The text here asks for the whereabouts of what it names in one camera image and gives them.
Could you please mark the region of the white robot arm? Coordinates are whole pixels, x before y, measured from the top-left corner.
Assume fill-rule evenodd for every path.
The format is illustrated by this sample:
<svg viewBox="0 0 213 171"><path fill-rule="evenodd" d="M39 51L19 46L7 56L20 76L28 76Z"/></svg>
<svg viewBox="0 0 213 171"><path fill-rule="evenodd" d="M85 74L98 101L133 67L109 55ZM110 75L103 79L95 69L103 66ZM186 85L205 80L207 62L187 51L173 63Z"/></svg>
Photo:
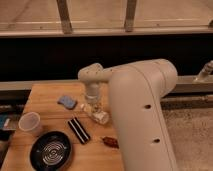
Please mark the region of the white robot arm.
<svg viewBox="0 0 213 171"><path fill-rule="evenodd" d="M166 59L104 68L89 65L78 72L89 104L108 85L109 108L125 171L178 171L160 100L176 86L178 74Z"/></svg>

